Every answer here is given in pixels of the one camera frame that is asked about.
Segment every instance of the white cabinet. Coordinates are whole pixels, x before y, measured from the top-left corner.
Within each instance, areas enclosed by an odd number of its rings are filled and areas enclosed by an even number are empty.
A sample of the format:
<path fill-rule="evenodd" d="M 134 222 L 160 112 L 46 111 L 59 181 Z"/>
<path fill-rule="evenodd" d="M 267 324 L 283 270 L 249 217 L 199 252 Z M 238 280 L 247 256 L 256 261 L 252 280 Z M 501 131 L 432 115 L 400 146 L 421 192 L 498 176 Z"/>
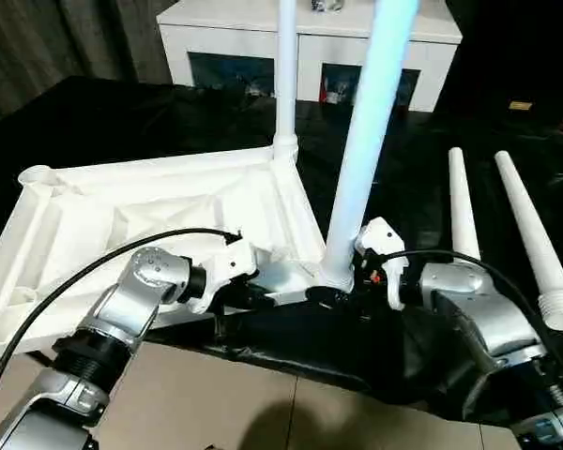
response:
<path fill-rule="evenodd" d="M 361 66 L 374 0 L 346 0 L 339 12 L 315 13 L 297 0 L 297 97 L 317 100 L 324 64 Z M 278 0 L 182 0 L 159 15 L 176 84 L 194 85 L 189 53 L 275 58 Z M 409 108 L 434 110 L 461 33 L 442 0 L 421 0 L 404 68 L 419 72 Z"/>

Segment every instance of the black fabric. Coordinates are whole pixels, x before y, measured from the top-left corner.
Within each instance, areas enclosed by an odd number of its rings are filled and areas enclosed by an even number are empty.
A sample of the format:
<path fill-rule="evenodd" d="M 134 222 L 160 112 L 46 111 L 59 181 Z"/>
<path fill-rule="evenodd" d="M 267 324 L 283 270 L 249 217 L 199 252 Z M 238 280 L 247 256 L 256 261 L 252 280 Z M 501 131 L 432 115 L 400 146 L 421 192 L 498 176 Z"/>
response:
<path fill-rule="evenodd" d="M 350 113 L 341 106 L 297 104 L 297 167 L 324 235 Z M 20 192 L 16 176 L 30 165 L 58 168 L 266 145 L 273 135 L 274 114 L 270 98 L 80 78 L 62 82 L 0 123 L 0 232 Z M 551 130 L 517 118 L 498 122 L 492 116 L 481 121 L 396 115 L 367 218 L 383 216 L 408 248 L 450 248 L 452 146 L 464 149 L 482 259 L 535 299 L 536 283 L 493 155 L 510 151 L 563 262 L 563 137 Z M 149 338 L 300 374 L 384 401 L 427 399 L 433 412 L 451 416 L 450 399 L 434 401 L 434 396 L 447 388 L 447 373 L 466 364 L 458 357 L 463 350 L 459 339 L 416 307 L 397 314 L 382 307 L 381 295 L 379 303 L 367 317 L 311 302 L 219 323 L 181 325 Z M 557 342 L 563 346 L 563 339 Z"/>

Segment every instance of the white cone-shaped tube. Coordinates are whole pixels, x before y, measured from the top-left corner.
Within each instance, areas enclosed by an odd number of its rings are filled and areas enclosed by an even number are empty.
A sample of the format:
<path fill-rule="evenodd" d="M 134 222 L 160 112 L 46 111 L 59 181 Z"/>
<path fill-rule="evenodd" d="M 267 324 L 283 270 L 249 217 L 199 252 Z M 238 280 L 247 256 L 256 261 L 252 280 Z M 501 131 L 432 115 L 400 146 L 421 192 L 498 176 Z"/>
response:
<path fill-rule="evenodd" d="M 351 291 L 354 284 L 355 239 L 365 214 L 417 11 L 418 0 L 375 3 L 372 35 L 358 82 L 326 254 L 317 274 L 320 283 L 345 291 Z"/>
<path fill-rule="evenodd" d="M 538 283 L 542 318 L 563 331 L 563 266 L 509 153 L 498 152 L 495 160 Z"/>
<path fill-rule="evenodd" d="M 280 0 L 275 60 L 275 157 L 293 155 L 297 151 L 297 49 L 297 0 Z"/>
<path fill-rule="evenodd" d="M 469 198 L 463 151 L 458 147 L 449 151 L 449 172 L 452 249 L 479 259 L 478 236 Z"/>

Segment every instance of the floor tile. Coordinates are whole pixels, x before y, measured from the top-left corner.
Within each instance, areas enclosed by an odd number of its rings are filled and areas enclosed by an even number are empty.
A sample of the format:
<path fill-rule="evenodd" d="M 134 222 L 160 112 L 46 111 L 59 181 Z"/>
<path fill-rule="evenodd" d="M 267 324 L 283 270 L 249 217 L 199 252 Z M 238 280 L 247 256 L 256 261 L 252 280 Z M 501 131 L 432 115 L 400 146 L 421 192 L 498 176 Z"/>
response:
<path fill-rule="evenodd" d="M 41 370 L 42 366 L 24 354 L 12 358 L 0 382 L 0 422 L 21 399 Z"/>
<path fill-rule="evenodd" d="M 285 448 L 296 377 L 145 344 L 96 433 L 100 448 Z"/>
<path fill-rule="evenodd" d="M 519 450 L 521 447 L 508 428 L 481 427 L 484 450 Z"/>
<path fill-rule="evenodd" d="M 479 427 L 299 380 L 291 450 L 480 450 Z"/>

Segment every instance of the plastic pipe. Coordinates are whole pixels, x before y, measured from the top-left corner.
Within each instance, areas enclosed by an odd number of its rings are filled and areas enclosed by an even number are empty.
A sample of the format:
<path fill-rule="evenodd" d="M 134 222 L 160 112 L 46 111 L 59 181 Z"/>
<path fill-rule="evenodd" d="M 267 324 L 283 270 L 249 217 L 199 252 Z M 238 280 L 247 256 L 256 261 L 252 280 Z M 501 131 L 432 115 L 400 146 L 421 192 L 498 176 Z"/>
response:
<path fill-rule="evenodd" d="M 509 153 L 498 152 L 495 160 L 538 283 L 542 318 L 563 331 L 563 266 Z"/>
<path fill-rule="evenodd" d="M 296 156 L 297 102 L 297 0 L 280 0 L 278 11 L 278 54 L 275 60 L 276 124 L 273 155 Z"/>
<path fill-rule="evenodd" d="M 449 151 L 449 173 L 452 248 L 479 259 L 476 222 L 473 218 L 473 209 L 469 198 L 463 151 L 458 147 Z"/>
<path fill-rule="evenodd" d="M 417 11 L 418 0 L 377 0 L 375 3 L 372 34 L 358 83 L 326 254 L 317 273 L 319 283 L 347 292 L 354 284 L 355 239 L 369 200 Z"/>

